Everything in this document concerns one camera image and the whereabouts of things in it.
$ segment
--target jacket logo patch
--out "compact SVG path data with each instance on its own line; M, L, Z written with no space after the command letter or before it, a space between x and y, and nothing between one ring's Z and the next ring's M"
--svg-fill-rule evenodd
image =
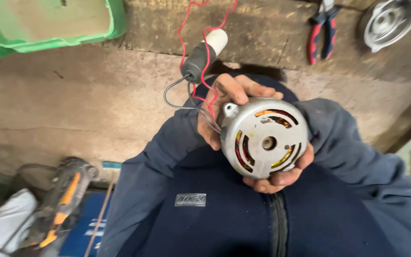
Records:
M206 194L204 193L180 193L175 197L174 206L206 206Z

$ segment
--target red pliers handle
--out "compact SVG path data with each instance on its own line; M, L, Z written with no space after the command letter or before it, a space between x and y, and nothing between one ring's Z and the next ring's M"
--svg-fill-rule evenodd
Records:
M309 38L309 60L310 64L317 63L317 44L320 39L320 31L324 24L326 24L326 39L324 41L322 58L328 59L333 52L333 45L336 41L336 15L340 8L333 6L328 11L320 11L313 15L310 19L313 23L312 33Z

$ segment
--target green plastic crate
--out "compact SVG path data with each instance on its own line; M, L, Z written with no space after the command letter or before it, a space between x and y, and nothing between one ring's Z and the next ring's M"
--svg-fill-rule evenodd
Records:
M0 0L0 58L96 43L125 31L122 0Z

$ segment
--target pliers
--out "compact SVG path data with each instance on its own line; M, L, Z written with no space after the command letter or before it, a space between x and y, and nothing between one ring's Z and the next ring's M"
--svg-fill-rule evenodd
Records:
M317 63L317 43L323 24L326 23L326 39L324 41L322 58L328 59L333 52L333 44L336 41L336 15L340 8L334 6L334 0L322 0L320 9L310 20L313 23L312 33L309 38L309 61L311 64Z

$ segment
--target person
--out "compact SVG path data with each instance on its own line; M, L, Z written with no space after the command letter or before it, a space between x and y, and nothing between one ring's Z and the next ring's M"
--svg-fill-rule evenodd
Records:
M411 256L404 163L363 143L339 104L298 101L262 75L221 74L207 82L218 94L216 114L248 96L293 104L308 123L305 154L289 172L243 178L197 111L177 110L142 153L123 163L98 256ZM203 85L196 95L213 97ZM200 207L179 203L184 194Z

